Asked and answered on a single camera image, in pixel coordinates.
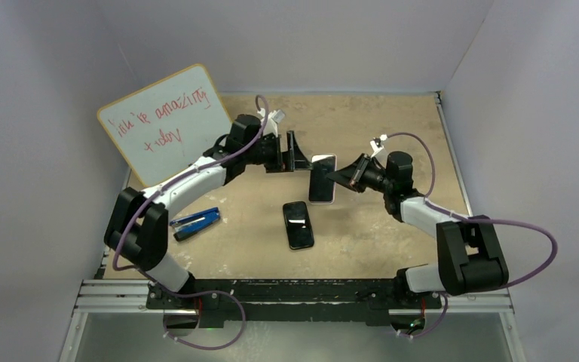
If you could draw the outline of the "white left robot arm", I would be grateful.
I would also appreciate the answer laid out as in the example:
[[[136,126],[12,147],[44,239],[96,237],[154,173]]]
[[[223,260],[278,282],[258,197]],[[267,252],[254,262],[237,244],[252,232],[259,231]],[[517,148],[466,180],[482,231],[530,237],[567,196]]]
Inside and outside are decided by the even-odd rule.
[[[311,169],[293,131],[287,149],[281,148],[277,122],[255,115],[239,115],[229,133],[220,136],[195,163],[165,182],[142,191],[131,187],[119,193],[104,244],[133,267],[166,288],[175,308],[186,308],[195,297],[195,278],[168,253],[167,228],[172,218],[197,199],[240,176],[249,165],[266,173]]]

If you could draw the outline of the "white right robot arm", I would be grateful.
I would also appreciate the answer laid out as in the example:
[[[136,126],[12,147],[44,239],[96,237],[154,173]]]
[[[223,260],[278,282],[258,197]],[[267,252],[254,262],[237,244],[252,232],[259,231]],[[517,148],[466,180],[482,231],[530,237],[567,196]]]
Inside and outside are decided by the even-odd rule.
[[[433,237],[437,263],[402,268],[393,296],[410,307],[433,292],[452,296],[496,290],[509,281],[509,270],[489,218],[469,218],[434,209],[413,186],[412,157],[392,152],[386,164],[362,154],[354,163],[327,174],[327,179],[354,192],[372,189],[383,195],[389,215]]]

